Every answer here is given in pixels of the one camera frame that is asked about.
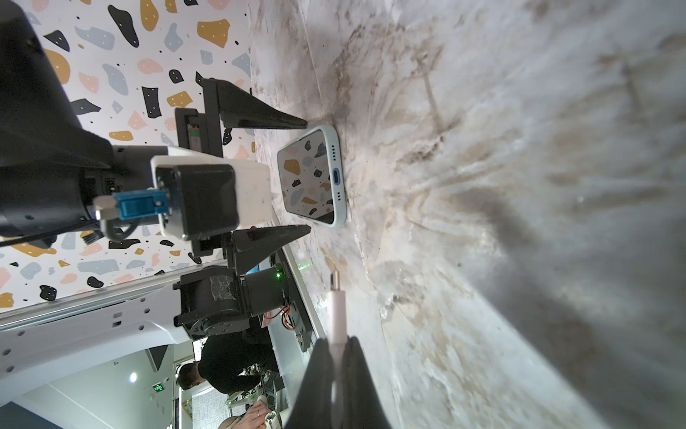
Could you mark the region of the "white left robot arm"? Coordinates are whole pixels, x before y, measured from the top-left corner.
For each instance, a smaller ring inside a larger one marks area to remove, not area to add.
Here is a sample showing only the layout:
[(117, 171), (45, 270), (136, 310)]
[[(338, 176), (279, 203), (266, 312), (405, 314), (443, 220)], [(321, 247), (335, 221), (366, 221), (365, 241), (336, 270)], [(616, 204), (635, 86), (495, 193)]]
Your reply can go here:
[(235, 129), (303, 129), (242, 83), (229, 1), (1, 5), (1, 400), (285, 302), (253, 268), (270, 171)]

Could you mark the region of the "black phone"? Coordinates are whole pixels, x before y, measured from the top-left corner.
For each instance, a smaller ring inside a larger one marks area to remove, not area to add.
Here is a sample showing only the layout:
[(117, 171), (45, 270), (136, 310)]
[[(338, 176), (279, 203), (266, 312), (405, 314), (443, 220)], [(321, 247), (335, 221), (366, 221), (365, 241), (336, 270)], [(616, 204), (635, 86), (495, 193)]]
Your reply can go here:
[(330, 125), (308, 130), (277, 153), (285, 210), (336, 228), (348, 215), (339, 135)]

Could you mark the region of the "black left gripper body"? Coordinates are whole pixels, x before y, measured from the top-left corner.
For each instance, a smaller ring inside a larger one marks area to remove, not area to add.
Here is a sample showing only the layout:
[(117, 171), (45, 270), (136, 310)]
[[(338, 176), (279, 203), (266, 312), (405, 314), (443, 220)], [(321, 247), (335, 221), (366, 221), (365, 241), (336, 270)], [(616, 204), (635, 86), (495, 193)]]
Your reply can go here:
[(236, 227), (236, 173), (223, 162), (216, 82), (202, 80), (203, 114), (191, 108), (174, 111), (179, 147), (210, 157), (201, 164), (182, 166), (184, 226), (194, 257), (211, 255), (221, 247), (221, 236)]

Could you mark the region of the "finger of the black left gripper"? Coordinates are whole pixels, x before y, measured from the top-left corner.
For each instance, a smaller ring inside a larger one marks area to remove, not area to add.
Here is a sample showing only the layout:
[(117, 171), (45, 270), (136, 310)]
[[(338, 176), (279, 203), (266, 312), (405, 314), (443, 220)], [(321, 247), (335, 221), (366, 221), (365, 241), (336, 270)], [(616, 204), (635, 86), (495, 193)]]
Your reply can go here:
[(267, 105), (249, 92), (218, 80), (219, 118), (225, 128), (254, 130), (305, 130), (307, 121)]
[(230, 235), (230, 249), (237, 275), (246, 275), (285, 245), (305, 237), (309, 225), (281, 225), (235, 230)]

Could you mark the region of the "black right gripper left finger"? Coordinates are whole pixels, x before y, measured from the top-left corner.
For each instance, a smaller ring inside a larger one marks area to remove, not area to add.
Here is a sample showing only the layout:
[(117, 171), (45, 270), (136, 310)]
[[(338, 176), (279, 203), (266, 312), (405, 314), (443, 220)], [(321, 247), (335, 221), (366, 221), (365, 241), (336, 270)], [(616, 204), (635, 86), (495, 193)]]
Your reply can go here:
[(329, 343), (319, 339), (292, 406), (285, 429), (331, 429), (334, 369)]

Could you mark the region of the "person in dark clothes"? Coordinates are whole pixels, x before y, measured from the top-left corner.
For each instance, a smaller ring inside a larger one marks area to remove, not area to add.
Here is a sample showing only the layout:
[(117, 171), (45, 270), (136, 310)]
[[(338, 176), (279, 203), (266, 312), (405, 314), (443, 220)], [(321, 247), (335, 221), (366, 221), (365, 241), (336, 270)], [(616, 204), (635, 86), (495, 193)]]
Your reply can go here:
[(244, 393), (261, 382), (261, 371), (280, 373), (268, 331), (257, 328), (209, 336), (200, 361), (183, 365), (176, 384), (187, 391), (208, 382), (219, 393)]

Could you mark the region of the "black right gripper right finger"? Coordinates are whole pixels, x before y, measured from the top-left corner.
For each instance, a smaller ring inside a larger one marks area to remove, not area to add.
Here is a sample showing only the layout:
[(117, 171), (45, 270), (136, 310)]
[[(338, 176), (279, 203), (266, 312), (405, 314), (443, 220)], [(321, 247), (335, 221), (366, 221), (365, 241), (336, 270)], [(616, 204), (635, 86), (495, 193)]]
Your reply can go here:
[(350, 337), (342, 359), (342, 428), (391, 429), (357, 337)]

